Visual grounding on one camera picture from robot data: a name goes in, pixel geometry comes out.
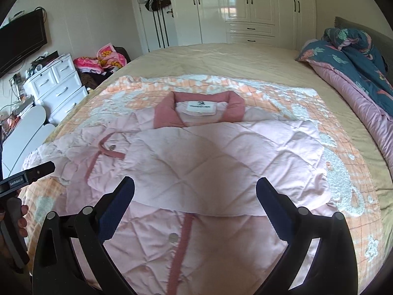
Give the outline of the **white door with bags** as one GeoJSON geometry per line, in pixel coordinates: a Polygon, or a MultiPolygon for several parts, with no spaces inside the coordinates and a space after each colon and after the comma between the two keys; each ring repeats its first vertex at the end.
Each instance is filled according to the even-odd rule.
{"type": "Polygon", "coordinates": [[[170,0],[132,0],[142,52],[179,44],[170,0]]]}

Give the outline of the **pink quilted jacket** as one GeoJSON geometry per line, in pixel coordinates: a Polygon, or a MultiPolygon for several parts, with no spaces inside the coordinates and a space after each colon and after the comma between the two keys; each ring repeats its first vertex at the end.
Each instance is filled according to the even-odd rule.
{"type": "Polygon", "coordinates": [[[65,187],[59,214],[134,180],[105,247],[138,294],[252,294],[286,248],[256,197],[262,177],[298,207],[333,213],[316,127],[248,107],[232,91],[169,93],[43,145],[25,166],[47,161],[65,187]]]}

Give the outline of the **blue floral pink quilt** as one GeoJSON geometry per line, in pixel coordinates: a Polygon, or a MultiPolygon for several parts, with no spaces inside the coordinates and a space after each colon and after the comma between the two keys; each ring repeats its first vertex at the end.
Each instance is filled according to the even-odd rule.
{"type": "Polygon", "coordinates": [[[392,170],[392,85],[371,36],[359,29],[328,28],[309,40],[296,60],[308,63],[362,121],[392,170]]]}

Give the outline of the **white rounded cabinet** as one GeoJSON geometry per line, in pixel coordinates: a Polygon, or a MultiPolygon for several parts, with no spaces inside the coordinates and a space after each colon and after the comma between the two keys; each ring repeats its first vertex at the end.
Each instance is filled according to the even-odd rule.
{"type": "Polygon", "coordinates": [[[2,172],[7,178],[22,170],[25,158],[40,147],[55,126],[46,123],[47,114],[42,106],[31,107],[3,143],[2,172]]]}

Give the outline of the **grey headboard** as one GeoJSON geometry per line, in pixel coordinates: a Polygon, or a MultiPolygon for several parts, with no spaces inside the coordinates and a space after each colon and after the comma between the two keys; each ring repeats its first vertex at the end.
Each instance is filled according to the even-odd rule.
{"type": "Polygon", "coordinates": [[[340,29],[359,29],[367,32],[384,60],[387,74],[386,78],[392,83],[393,40],[391,38],[369,27],[351,22],[341,17],[335,17],[334,27],[340,29]]]}

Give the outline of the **orange patterned blanket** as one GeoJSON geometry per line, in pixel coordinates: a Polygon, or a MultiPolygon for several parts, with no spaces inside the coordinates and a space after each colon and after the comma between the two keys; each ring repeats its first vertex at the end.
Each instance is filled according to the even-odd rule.
{"type": "Polygon", "coordinates": [[[112,260],[139,294],[252,294],[286,248],[255,186],[346,217],[364,290],[384,260],[376,185],[314,88],[191,75],[106,83],[25,160],[52,175],[22,191],[34,255],[45,215],[74,214],[123,177],[135,197],[112,260]]]}

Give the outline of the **beige bed sheet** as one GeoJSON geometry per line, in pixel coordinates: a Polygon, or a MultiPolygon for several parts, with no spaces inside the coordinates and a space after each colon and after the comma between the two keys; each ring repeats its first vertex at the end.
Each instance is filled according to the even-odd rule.
{"type": "Polygon", "coordinates": [[[324,137],[338,178],[343,164],[351,179],[347,210],[361,288],[376,276],[392,249],[392,179],[370,133],[342,96],[296,51],[211,43],[161,49],[143,55],[105,80],[49,135],[52,142],[101,125],[136,109],[152,107],[169,91],[233,90],[247,105],[314,121],[324,137]]]}

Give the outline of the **black wall television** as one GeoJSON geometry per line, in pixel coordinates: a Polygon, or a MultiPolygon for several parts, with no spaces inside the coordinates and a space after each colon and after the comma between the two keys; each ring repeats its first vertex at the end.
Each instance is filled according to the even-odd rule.
{"type": "Polygon", "coordinates": [[[1,27],[1,77],[47,44],[44,15],[36,9],[1,27]]]}

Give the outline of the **pink cartoon clothes pile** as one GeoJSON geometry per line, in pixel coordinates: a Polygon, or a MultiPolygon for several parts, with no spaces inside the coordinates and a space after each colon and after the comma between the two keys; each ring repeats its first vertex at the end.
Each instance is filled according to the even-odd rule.
{"type": "Polygon", "coordinates": [[[82,85],[94,90],[130,61],[128,52],[123,47],[109,43],[101,47],[96,56],[75,58],[73,64],[82,85]]]}

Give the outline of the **desk clutter items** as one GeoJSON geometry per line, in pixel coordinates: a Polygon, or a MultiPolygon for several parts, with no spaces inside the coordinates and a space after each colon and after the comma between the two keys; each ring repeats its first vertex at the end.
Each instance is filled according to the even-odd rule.
{"type": "Polygon", "coordinates": [[[5,132],[12,131],[27,111],[38,105],[23,86],[30,69],[25,59],[1,77],[1,126],[5,132]]]}

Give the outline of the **white wardrobe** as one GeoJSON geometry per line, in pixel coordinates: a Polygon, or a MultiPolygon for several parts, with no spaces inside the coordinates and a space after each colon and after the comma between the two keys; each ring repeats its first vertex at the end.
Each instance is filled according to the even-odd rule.
{"type": "Polygon", "coordinates": [[[316,0],[171,0],[179,45],[258,43],[299,50],[316,36],[316,0]]]}

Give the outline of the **white drawer chest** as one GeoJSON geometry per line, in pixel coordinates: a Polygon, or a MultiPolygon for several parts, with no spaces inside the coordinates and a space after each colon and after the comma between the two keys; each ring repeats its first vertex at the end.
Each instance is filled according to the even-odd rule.
{"type": "Polygon", "coordinates": [[[61,55],[23,84],[34,103],[44,107],[47,120],[58,125],[88,95],[70,54],[61,55]]]}

